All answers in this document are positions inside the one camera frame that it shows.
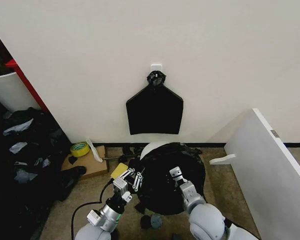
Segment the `yellow tape roll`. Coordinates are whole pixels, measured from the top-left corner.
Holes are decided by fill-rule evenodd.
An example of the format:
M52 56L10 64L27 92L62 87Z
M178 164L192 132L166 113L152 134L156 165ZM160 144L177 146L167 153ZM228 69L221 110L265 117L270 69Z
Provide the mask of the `yellow tape roll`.
M85 141L76 143L75 145L72 145L72 147L70 148L70 152L72 156L77 158L86 155L89 151L90 151L89 145Z

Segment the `white wall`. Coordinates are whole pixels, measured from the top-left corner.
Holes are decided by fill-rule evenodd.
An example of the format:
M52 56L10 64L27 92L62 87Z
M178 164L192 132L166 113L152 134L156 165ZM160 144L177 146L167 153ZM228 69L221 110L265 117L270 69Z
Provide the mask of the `white wall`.
M300 0L0 0L0 38L73 142L226 142L252 107L300 142ZM129 134L151 63L184 100L179 135Z

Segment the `black garbage bag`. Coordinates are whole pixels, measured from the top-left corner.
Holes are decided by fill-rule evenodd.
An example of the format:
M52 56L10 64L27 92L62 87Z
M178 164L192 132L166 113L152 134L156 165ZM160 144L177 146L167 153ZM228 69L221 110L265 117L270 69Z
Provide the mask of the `black garbage bag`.
M126 102L130 134L178 134L183 99L164 86L166 75L152 71L148 86Z
M49 154L69 149L70 141L50 113L36 110L15 111L4 121L4 142L10 148L18 142L40 145Z
M180 167L185 179L191 181L196 191L203 196L205 167L198 152L178 142L165 144L149 152L141 161L130 163L137 171L143 169L142 186L137 192L139 210L147 208L162 215L183 212L183 198L169 170Z

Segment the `white plastic piece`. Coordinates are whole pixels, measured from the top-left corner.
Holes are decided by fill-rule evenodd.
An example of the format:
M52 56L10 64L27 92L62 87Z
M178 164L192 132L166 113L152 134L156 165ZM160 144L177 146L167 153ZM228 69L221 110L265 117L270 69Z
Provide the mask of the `white plastic piece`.
M20 133L20 132L23 132L24 130L27 130L30 127L33 120L34 119L31 118L29 121L26 121L25 123L22 123L22 124L19 124L19 125L16 125L16 126L12 126L8 129L4 130L3 131L3 136L9 135L10 132L12 132L12 131L16 132L16 133Z
M232 160L236 157L235 154L229 154L224 157L214 158L209 161L210 165L226 165L231 164Z
M27 146L28 143L26 142L17 142L15 145L9 148L9 151L13 154L18 153L21 149L23 149L25 146Z
M91 142L91 140L89 139L89 137L86 138L86 143L90 146L91 150L92 150L92 153L93 153L93 156L94 156L94 159L97 160L98 162L102 163L103 160L102 158L99 156L96 148L94 147L93 143Z
M111 240L111 235L100 227L88 223L78 231L75 240Z
M140 160L144 158L145 155L150 153L152 150L157 149L163 145L171 143L170 141L153 141L150 142L147 146L144 147L144 149L141 152Z
M230 228L227 229L226 240L258 240L247 230L231 224Z
M125 200L127 203L129 203L132 199L131 193L129 191L126 191L123 195L122 195L122 199Z
M94 211L94 210L91 210L89 212L89 214L86 216L86 218L88 219L88 221L93 225L93 226L96 226L97 223L98 223L98 214Z
M224 220L225 217L215 206L209 203L199 204L190 214L190 231L199 240L220 240L225 232Z
M162 72L162 64L161 63L151 64L151 66L150 66L150 72L153 72L153 71L160 71L160 72Z

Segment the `black cable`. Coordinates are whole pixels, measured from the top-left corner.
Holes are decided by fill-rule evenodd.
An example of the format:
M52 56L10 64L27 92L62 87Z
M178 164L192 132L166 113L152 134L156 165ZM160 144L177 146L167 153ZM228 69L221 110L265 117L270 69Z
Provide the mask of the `black cable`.
M105 192L105 190L106 190L106 188L110 185L110 184L112 184L113 183L113 181L114 181L114 179L113 178L111 178L110 179L110 181L108 181L107 182L107 184L103 187L103 189L102 189L102 191L101 191L101 193L100 193L100 198L99 198L99 202L101 202L102 203L102 196L103 196L103 194L104 194L104 192Z
M72 214L72 218L71 218L71 240L74 240L74 220L75 220L76 212L77 212L80 208L82 208L82 207L84 207L84 206L86 206L86 205L91 205L91 204L102 204L102 196L103 196L103 194L104 194L106 188L107 188L110 184L112 184L113 181L114 181L114 179L111 178L110 181L108 181L108 182L106 183L106 185L103 187L103 189L102 189L102 191L101 191L101 193L100 193L99 201L86 202L86 203L84 203L84 204L81 204L80 206L78 206L78 207L74 210L74 212L73 212L73 214Z
M75 220L75 215L76 215L76 212L82 208L83 206L86 206L86 205L91 205L91 204L101 204L102 202L101 201L91 201L91 202L86 202L84 204L81 204L80 206L78 206L73 214L72 214L72 218L71 218L71 240L74 240L74 220Z

